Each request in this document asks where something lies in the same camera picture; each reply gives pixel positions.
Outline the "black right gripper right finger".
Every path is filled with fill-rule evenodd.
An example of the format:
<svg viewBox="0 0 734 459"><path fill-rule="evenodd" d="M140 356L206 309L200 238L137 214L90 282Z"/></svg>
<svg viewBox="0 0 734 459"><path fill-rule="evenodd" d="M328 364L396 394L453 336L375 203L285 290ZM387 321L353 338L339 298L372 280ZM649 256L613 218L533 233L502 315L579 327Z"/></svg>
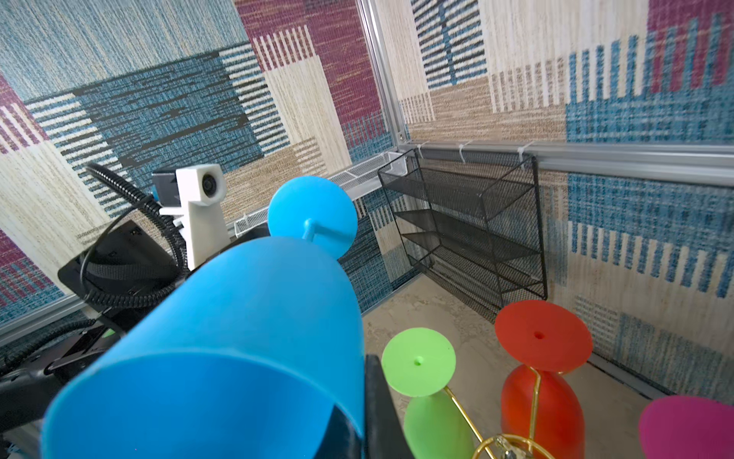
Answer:
<svg viewBox="0 0 734 459"><path fill-rule="evenodd" d="M364 457L413 459L377 355L365 357Z"/></svg>

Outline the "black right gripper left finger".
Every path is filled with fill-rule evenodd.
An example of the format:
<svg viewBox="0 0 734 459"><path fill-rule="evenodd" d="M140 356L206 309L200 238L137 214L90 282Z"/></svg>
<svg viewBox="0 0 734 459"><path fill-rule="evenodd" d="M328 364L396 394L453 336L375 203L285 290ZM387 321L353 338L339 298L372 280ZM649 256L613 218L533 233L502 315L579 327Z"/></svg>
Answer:
<svg viewBox="0 0 734 459"><path fill-rule="evenodd" d="M314 459L361 459L362 440L349 419L335 405Z"/></svg>

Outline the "blue wine glass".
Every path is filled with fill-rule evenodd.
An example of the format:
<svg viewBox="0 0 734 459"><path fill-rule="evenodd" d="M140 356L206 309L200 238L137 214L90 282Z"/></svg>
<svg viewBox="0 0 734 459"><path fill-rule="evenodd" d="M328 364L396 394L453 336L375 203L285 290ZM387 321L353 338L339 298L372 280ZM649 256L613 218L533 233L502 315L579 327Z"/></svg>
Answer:
<svg viewBox="0 0 734 459"><path fill-rule="evenodd" d="M340 265L357 212L200 267L69 382L45 458L313 458L334 406L364 442L361 310Z"/></svg>

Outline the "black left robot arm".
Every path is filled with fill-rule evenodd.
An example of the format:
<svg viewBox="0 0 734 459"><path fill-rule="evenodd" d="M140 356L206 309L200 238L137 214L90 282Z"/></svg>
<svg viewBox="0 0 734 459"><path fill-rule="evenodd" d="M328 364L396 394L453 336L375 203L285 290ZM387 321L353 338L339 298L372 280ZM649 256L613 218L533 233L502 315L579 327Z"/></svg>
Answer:
<svg viewBox="0 0 734 459"><path fill-rule="evenodd" d="M138 298L158 293L179 269L166 250L133 221L99 245L85 272L87 289ZM97 319L78 311L1 349L1 431L43 418L57 393L153 308L95 306Z"/></svg>

